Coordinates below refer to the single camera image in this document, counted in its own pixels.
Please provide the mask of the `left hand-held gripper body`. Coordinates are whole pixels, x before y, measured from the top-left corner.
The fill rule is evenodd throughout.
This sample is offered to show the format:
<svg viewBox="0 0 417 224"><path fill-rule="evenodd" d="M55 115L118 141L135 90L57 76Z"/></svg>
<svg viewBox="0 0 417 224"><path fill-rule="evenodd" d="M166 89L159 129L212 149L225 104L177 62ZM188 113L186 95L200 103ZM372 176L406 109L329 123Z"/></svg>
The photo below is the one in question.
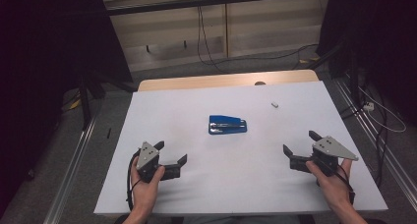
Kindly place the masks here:
<svg viewBox="0 0 417 224"><path fill-rule="evenodd" d="M149 183L152 180L159 166L158 159L159 150L144 141L136 165L136 169L144 182Z"/></svg>

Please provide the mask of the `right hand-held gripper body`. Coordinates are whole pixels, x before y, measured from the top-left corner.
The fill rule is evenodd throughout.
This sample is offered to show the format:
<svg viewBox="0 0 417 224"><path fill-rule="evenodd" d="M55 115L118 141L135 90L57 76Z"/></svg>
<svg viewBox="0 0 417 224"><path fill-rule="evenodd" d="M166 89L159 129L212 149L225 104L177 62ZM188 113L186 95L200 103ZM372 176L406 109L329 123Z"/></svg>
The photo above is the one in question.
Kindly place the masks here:
<svg viewBox="0 0 417 224"><path fill-rule="evenodd" d="M338 159L358 161L359 157L336 139L327 136L312 144L312 160L326 176L332 176L338 167Z"/></svg>

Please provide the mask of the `blue stapler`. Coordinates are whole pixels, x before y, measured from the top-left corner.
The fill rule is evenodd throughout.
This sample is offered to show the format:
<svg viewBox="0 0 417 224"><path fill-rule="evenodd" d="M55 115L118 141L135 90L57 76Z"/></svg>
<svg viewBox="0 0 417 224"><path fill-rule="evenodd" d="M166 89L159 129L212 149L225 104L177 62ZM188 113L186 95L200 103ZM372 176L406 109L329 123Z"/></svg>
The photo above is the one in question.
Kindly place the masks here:
<svg viewBox="0 0 417 224"><path fill-rule="evenodd" d="M247 122L237 117L210 115L208 118L208 132L211 135L246 133Z"/></svg>

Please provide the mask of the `person's left hand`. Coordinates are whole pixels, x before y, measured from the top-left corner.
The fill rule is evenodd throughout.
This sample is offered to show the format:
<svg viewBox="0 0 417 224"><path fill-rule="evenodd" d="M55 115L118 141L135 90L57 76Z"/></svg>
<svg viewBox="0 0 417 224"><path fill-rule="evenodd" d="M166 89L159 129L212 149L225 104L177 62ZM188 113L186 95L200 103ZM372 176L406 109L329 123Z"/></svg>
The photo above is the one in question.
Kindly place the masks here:
<svg viewBox="0 0 417 224"><path fill-rule="evenodd" d="M164 175L165 168L159 166L149 183L143 182L136 167L131 168L131 182L133 185L133 210L138 217L148 217L155 205L158 185Z"/></svg>

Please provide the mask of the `person's right hand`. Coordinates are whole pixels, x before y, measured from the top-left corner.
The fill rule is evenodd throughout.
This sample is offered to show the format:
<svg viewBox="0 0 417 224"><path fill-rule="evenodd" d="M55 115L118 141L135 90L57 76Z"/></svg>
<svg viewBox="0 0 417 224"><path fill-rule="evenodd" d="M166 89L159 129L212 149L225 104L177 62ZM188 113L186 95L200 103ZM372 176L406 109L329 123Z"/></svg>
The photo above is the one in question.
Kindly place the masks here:
<svg viewBox="0 0 417 224"><path fill-rule="evenodd" d="M352 208L349 200L349 189L336 175L326 176L313 162L306 163L310 172L318 179L328 207L335 213L342 213Z"/></svg>

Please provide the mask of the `white table cover sheet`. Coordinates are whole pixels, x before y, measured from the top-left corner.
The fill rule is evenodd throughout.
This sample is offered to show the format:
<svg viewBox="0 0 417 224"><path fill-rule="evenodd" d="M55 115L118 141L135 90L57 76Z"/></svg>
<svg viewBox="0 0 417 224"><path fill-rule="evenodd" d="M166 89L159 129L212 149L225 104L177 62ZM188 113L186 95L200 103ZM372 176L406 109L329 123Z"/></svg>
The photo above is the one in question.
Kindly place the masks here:
<svg viewBox="0 0 417 224"><path fill-rule="evenodd" d="M210 115L241 118L247 132L211 135ZM358 150L321 82L136 92L94 211L128 212L129 161L144 141L163 140L161 163L188 161L160 183L156 215L325 212L315 177L290 169L283 153L310 155L310 131Z"/></svg>

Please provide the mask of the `black metal stand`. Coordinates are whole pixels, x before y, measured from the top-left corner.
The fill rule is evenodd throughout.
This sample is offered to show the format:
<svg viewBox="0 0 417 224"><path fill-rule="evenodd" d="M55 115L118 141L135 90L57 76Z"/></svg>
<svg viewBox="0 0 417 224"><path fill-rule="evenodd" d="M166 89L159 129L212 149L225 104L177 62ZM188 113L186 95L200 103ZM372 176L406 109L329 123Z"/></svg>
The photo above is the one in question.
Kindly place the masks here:
<svg viewBox="0 0 417 224"><path fill-rule="evenodd" d="M309 70L316 70L323 64L328 64L329 74L332 78L348 77L350 96L357 105L361 103L359 95L359 77L357 54L345 42L337 43L327 53L308 66Z"/></svg>

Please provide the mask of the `black tripod stand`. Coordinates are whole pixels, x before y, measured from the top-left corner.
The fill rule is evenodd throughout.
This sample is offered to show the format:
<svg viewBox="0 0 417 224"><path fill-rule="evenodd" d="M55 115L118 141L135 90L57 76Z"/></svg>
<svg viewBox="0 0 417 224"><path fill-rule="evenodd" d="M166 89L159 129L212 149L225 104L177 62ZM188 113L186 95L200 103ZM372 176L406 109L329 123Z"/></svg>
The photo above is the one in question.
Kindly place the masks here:
<svg viewBox="0 0 417 224"><path fill-rule="evenodd" d="M106 91L104 90L101 83L109 83L130 93L136 92L138 90L130 84L117 81L99 73L98 71L89 70L81 72L79 74L79 92L84 117L83 130L85 130L89 126L89 123L92 121L92 115L89 107L89 94L91 94L94 99L102 99L106 94Z"/></svg>

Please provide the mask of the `person's grey trousers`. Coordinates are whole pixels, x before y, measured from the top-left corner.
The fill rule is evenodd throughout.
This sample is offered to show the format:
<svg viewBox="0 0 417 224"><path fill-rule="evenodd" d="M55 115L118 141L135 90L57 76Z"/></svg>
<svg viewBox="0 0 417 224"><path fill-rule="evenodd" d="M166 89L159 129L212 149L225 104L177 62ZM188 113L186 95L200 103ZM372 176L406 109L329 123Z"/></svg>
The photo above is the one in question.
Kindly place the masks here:
<svg viewBox="0 0 417 224"><path fill-rule="evenodd" d="M296 215L196 216L185 217L183 224L300 224L300 220Z"/></svg>

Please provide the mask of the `wooden table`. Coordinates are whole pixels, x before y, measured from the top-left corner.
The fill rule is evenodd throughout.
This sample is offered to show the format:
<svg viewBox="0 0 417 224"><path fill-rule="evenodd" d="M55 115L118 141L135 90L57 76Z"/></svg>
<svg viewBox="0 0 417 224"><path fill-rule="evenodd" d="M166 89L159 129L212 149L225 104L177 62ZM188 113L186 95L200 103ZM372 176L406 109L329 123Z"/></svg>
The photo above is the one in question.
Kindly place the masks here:
<svg viewBox="0 0 417 224"><path fill-rule="evenodd" d="M266 84L308 83L318 80L319 78L313 70L274 71L145 80L139 84L138 91L255 85L255 82L265 82Z"/></svg>

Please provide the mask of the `black curtain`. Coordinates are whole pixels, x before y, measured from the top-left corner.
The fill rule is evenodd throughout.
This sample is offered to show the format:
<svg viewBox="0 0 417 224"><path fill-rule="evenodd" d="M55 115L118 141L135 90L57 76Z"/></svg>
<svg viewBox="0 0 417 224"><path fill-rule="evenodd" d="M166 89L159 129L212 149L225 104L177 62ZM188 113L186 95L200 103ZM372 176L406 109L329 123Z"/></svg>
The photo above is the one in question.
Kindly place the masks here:
<svg viewBox="0 0 417 224"><path fill-rule="evenodd" d="M330 71L343 73L355 55L417 127L417 0L328 0L317 53L323 56L338 44Z"/></svg>
<svg viewBox="0 0 417 224"><path fill-rule="evenodd" d="M44 151L64 92L131 80L105 11L103 0L0 0L0 218Z"/></svg>

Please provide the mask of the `light wooden cabinet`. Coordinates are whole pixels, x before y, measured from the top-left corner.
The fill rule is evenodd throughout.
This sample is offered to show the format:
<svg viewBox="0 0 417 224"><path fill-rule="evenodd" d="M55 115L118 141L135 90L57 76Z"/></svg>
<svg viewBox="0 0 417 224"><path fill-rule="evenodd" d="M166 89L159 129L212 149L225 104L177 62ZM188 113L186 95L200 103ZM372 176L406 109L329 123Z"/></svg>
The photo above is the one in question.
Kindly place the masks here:
<svg viewBox="0 0 417 224"><path fill-rule="evenodd" d="M103 0L116 8L179 0ZM290 50L319 41L328 0L264 0L116 16L132 72Z"/></svg>

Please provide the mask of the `black metal bar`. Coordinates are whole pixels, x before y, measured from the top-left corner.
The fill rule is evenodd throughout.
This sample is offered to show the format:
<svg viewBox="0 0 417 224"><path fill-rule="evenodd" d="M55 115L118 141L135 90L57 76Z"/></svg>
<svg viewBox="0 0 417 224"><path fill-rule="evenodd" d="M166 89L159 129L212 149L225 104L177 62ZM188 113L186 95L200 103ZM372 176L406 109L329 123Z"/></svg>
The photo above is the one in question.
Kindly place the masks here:
<svg viewBox="0 0 417 224"><path fill-rule="evenodd" d="M196 8L213 5L224 5L244 2L255 2L264 0L179 0L162 3L152 3L146 5L128 5L109 8L106 11L107 16L119 16L128 14L148 13L156 11L176 10L185 8Z"/></svg>

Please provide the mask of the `aluminium floor rail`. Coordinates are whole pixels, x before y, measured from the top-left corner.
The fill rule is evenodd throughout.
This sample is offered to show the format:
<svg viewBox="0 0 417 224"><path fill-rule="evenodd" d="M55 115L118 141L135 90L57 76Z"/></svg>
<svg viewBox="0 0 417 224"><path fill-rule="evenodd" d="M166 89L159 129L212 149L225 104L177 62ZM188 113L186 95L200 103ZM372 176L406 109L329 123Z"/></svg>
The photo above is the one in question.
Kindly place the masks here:
<svg viewBox="0 0 417 224"><path fill-rule="evenodd" d="M417 211L417 178L413 178L405 169L405 162L400 157L400 152L411 154L411 150L406 147L406 142L410 141L407 134L411 132L411 127L386 108L382 97L375 98L371 92L359 87L359 94L376 104L373 112L365 111L351 99L350 89L345 80L335 80L334 84L348 105L345 109L348 114L342 119L355 121L358 124L360 131L367 136L369 144L368 146L361 144L360 148L371 148L376 155L377 166L373 172L377 187L379 188L385 181L383 168L386 167L387 173L396 181L401 193Z"/></svg>
<svg viewBox="0 0 417 224"><path fill-rule="evenodd" d="M71 190L74 186L76 176L78 174L85 150L89 145L90 137L93 133L96 117L93 117L83 129L81 137L72 155L70 164L66 170L65 176L55 198L46 214L43 224L59 224L65 205L68 201Z"/></svg>

